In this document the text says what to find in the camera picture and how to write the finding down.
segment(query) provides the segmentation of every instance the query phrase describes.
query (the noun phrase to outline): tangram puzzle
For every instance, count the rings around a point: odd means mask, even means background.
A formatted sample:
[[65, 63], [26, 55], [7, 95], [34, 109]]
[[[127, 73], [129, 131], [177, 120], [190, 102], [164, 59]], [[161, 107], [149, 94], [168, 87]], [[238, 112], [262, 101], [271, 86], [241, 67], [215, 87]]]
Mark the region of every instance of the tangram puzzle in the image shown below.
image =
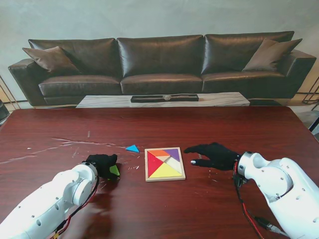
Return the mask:
[[185, 179], [180, 148], [145, 149], [145, 177], [147, 182]]

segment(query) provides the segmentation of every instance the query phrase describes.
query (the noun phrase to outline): white wall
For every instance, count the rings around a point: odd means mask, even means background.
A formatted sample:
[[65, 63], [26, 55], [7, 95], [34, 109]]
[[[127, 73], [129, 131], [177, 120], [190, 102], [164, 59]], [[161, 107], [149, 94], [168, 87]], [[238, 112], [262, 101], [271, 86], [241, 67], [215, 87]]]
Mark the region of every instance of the white wall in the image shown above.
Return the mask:
[[[7, 67], [28, 58], [21, 48], [29, 46], [29, 38], [97, 39], [284, 30], [294, 30], [294, 39], [303, 38], [297, 49], [319, 57], [319, 1], [0, 0], [0, 75], [16, 99], [24, 100]], [[307, 81], [318, 75], [316, 63]]]

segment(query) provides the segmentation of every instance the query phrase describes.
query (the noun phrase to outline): tangram piece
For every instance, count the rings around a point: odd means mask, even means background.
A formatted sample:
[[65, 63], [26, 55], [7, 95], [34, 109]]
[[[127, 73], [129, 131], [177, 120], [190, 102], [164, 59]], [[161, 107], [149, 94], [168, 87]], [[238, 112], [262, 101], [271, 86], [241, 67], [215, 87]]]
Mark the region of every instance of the tangram piece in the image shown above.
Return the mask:
[[173, 157], [170, 157], [167, 161], [165, 161], [165, 163], [181, 174], [181, 166], [179, 161]]
[[166, 153], [164, 150], [150, 150], [149, 151], [152, 155], [155, 157], [160, 157], [160, 156], [167, 156], [169, 157], [170, 154]]
[[127, 151], [130, 151], [130, 152], [134, 152], [134, 153], [139, 153], [139, 152], [140, 152], [139, 149], [136, 147], [135, 144], [132, 145], [132, 146], [130, 146], [130, 147], [127, 147], [126, 150], [127, 150]]
[[164, 151], [179, 162], [179, 153], [177, 148], [165, 149]]
[[119, 169], [117, 168], [116, 165], [113, 165], [112, 167], [110, 167], [110, 172], [118, 176], [120, 175]]
[[148, 176], [150, 177], [161, 165], [163, 162], [148, 152]]
[[163, 163], [150, 178], [163, 178], [163, 177], [176, 177], [181, 176], [179, 172], [170, 167], [168, 164]]
[[165, 160], [170, 158], [170, 156], [157, 156], [157, 158], [160, 159], [161, 161], [165, 162]]

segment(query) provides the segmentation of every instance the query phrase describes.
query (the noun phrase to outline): table surface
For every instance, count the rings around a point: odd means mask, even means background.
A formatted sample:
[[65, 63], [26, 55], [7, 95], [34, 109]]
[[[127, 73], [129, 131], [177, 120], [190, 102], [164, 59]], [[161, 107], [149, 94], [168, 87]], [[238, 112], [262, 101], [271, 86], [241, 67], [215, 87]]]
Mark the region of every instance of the table surface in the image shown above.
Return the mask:
[[[289, 157], [319, 183], [319, 144], [287, 107], [17, 110], [0, 127], [0, 222], [27, 195], [89, 154], [118, 154], [121, 179], [102, 180], [71, 221], [67, 239], [257, 238], [232, 172], [190, 165], [186, 180], [145, 182], [144, 149], [220, 142], [230, 149]], [[136, 144], [141, 153], [125, 151]], [[247, 208], [278, 225], [253, 181]], [[261, 229], [265, 238], [281, 238]]]
[[132, 96], [86, 96], [76, 108], [249, 106], [239, 92], [197, 94], [199, 101], [131, 103]]

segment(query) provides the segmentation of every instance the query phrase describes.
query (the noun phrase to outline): blue triangle piece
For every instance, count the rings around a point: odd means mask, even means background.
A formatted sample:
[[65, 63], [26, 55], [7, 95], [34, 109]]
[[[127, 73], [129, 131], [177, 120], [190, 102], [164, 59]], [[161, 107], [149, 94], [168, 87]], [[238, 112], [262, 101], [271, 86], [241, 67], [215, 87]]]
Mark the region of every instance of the blue triangle piece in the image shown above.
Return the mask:
[[139, 149], [134, 145], [130, 146], [130, 147], [127, 147], [126, 148], [127, 151], [130, 151], [130, 152], [134, 152], [134, 153], [139, 153]]

